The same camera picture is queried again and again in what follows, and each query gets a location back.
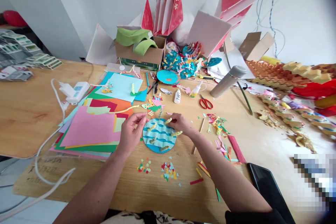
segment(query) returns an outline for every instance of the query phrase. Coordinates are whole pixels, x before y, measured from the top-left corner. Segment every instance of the floor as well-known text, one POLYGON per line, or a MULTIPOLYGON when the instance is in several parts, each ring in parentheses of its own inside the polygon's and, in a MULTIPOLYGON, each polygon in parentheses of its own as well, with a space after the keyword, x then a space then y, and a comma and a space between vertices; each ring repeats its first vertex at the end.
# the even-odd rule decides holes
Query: floor
MULTIPOLYGON (((4 162, 0 162, 0 172, 9 164, 11 164, 16 159, 9 159, 4 162)), ((16 205, 25 197, 14 195, 12 193, 12 186, 4 187, 14 184, 19 175, 26 169, 26 167, 31 163, 31 159, 19 160, 15 164, 11 165, 6 171, 4 171, 0 176, 0 212, 16 205)), ((34 198, 28 198, 23 203, 21 203, 17 208, 23 206, 34 198)), ((14 215, 13 217, 5 220, 1 224, 13 224, 13 223, 25 223, 25 224, 51 224, 63 208, 67 205, 64 202, 42 200, 39 203, 31 206, 30 208, 14 215)))

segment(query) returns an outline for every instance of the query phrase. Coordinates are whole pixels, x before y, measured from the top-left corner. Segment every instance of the hand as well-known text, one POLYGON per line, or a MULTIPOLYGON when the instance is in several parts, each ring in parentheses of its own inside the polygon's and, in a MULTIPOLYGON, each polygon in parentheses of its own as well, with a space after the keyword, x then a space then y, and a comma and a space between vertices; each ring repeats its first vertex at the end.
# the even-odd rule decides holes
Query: hand
POLYGON ((116 151, 130 155, 140 141, 143 128, 149 119, 147 113, 134 113, 121 125, 120 143, 116 151))
POLYGON ((171 116, 171 122, 167 125, 174 128, 176 131, 183 131, 183 134, 190 137, 192 134, 198 131, 191 125, 190 121, 187 120, 184 115, 173 113, 171 116))

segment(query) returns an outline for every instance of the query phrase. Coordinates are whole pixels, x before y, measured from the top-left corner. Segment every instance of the charger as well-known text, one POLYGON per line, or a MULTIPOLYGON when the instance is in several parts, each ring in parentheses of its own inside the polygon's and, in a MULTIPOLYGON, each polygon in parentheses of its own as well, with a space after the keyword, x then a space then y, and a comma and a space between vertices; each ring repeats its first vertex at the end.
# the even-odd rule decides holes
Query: charger
POLYGON ((66 95, 66 101, 72 105, 77 105, 90 88, 88 82, 77 82, 74 88, 68 83, 60 83, 60 86, 59 90, 66 95))

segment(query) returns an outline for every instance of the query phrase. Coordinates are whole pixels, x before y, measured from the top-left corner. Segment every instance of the blue paper circle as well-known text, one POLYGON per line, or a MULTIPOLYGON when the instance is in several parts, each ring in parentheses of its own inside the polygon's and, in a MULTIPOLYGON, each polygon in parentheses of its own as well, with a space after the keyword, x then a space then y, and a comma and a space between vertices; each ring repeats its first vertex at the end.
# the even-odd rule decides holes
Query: blue paper circle
POLYGON ((178 75, 177 73, 169 70, 161 70, 156 74, 156 77, 158 78, 159 81, 163 82, 164 84, 168 85, 175 85, 178 83, 178 75))
POLYGON ((148 123, 146 123, 142 133, 143 142, 146 144, 146 146, 150 150, 160 154, 170 151, 174 147, 176 142, 176 136, 171 136, 171 134, 175 133, 176 131, 169 126, 166 126, 165 121, 166 120, 162 118, 160 120, 157 118, 153 118, 148 123), (153 129, 152 131, 147 131, 155 123, 155 129, 153 129), (152 144, 149 141, 152 140, 154 137, 156 137, 156 141, 152 144), (161 152, 161 146, 158 146, 160 144, 162 145, 162 147, 169 145, 169 148, 161 152))

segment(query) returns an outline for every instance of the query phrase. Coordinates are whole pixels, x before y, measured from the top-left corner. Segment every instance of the white glue bottle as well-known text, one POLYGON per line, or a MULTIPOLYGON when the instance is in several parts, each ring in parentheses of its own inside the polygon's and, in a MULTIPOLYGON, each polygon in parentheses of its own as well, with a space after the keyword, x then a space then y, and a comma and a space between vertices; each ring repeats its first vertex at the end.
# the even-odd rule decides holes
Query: white glue bottle
POLYGON ((201 88, 201 85, 202 85, 203 82, 201 82, 198 86, 196 86, 190 93, 190 97, 191 98, 195 98, 196 95, 198 94, 198 92, 200 91, 200 88, 201 88))
POLYGON ((181 101, 181 91, 180 91, 180 89, 178 89, 175 93, 174 102, 175 103, 180 103, 180 101, 181 101))

